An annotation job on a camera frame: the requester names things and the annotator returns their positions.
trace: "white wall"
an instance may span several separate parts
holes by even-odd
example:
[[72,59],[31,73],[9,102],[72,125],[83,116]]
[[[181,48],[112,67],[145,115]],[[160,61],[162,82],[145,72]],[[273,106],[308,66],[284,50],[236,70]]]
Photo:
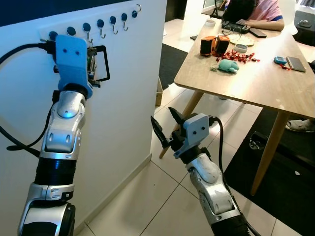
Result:
[[200,14],[203,8],[204,0],[188,0],[185,11],[185,19]]
[[[142,11],[130,17],[136,4]],[[77,207],[76,225],[122,182],[149,154],[166,0],[138,0],[71,12],[0,28],[0,55],[26,43],[39,42],[39,29],[75,20],[78,24],[114,14],[117,22],[127,10],[127,32],[114,35],[110,26],[100,41],[107,47],[111,79],[94,89],[87,101],[86,124],[75,174],[71,203]],[[41,133],[57,89],[50,55],[40,49],[25,50],[0,68],[0,124],[24,143]],[[37,159],[25,151],[8,152],[12,143],[0,135],[0,229],[16,235],[28,188],[35,177]]]

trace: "power cord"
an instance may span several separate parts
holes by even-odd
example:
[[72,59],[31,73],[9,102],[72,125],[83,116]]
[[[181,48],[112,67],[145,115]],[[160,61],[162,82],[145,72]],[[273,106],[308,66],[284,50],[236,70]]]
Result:
[[223,167],[222,167],[222,152],[223,152],[223,125],[222,125],[222,122],[219,118],[217,117],[209,117],[209,123],[214,123],[215,121],[218,122],[219,126],[220,126],[220,145],[219,145],[219,168],[222,172],[222,179],[223,179],[223,183],[226,187],[226,189],[228,190],[228,192],[230,193],[233,201],[235,202],[235,205],[237,207],[237,209],[239,210],[239,212],[241,213],[241,215],[243,216],[245,222],[246,222],[246,225],[247,227],[249,228],[249,230],[255,235],[255,236],[261,236],[251,225],[250,223],[247,221],[247,219],[245,218],[245,216],[243,215],[241,209],[239,208],[239,206],[237,205],[237,202],[229,188],[229,186],[227,185],[227,182],[225,180],[225,176],[224,176],[224,171],[223,171]]
[[[10,56],[16,54],[19,51],[22,51],[24,49],[27,48],[41,48],[44,49],[48,54],[52,54],[55,55],[56,54],[56,43],[54,41],[45,41],[45,43],[30,43],[30,44],[25,44],[22,46],[19,46],[13,50],[11,50],[10,52],[4,54],[1,58],[0,58],[0,65],[6,60],[8,59]],[[40,152],[38,150],[35,150],[33,148],[31,148],[33,145],[35,145],[36,143],[38,143],[39,140],[41,140],[41,138],[44,136],[45,131],[48,127],[48,123],[49,123],[49,118],[50,118],[50,114],[51,114],[51,109],[49,110],[49,113],[47,115],[46,118],[46,123],[45,123],[45,127],[43,132],[40,134],[40,136],[31,144],[29,145],[25,145],[23,143],[21,143],[20,141],[18,141],[17,139],[15,139],[12,135],[10,135],[8,132],[6,132],[5,129],[2,128],[2,126],[0,126],[0,133],[2,135],[4,135],[8,140],[10,140],[11,142],[13,142],[15,144],[15,146],[8,146],[7,150],[9,151],[17,151],[17,150],[25,150],[28,151],[30,154],[36,156],[37,158],[39,157]]]

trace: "stuffed toy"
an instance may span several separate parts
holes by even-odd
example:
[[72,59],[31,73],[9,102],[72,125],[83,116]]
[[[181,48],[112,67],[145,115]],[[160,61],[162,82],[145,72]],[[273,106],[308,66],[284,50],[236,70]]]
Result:
[[219,63],[219,70],[226,72],[237,72],[240,69],[238,64],[233,60],[223,59]]

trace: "dark rug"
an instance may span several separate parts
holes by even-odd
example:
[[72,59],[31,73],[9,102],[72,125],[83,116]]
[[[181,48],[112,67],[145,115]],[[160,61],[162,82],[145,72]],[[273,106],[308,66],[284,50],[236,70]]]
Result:
[[[258,131],[266,136],[277,113],[263,109],[237,150],[225,177],[229,186],[303,236],[315,232],[315,173],[276,153],[254,197],[250,195],[263,150],[252,150],[249,140]],[[284,131],[281,143],[315,161],[315,135]]]
[[162,44],[161,61],[159,64],[159,78],[163,90],[174,82],[177,72],[181,68],[188,53]]

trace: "silver arm segment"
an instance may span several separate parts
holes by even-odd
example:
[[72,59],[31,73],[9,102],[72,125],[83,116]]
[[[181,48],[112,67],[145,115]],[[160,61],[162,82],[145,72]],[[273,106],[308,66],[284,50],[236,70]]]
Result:
[[240,215],[226,189],[218,166],[206,154],[200,154],[186,165],[190,179],[198,191],[209,225]]
[[[40,161],[52,159],[55,164],[61,164],[60,160],[76,162],[81,144],[81,128],[85,121],[85,102],[85,97],[78,92],[60,93],[59,102],[51,110],[51,120],[44,136]],[[28,224],[51,222],[56,225],[55,233],[51,235],[58,236],[63,216],[69,210],[67,207],[70,207],[66,201],[73,196],[75,169],[69,173],[70,176],[65,176],[69,183],[65,185],[38,184],[43,178],[47,178],[47,183],[55,182],[55,178],[58,178],[42,175],[38,171],[37,168],[35,182],[30,185],[18,233],[22,235],[23,227]]]

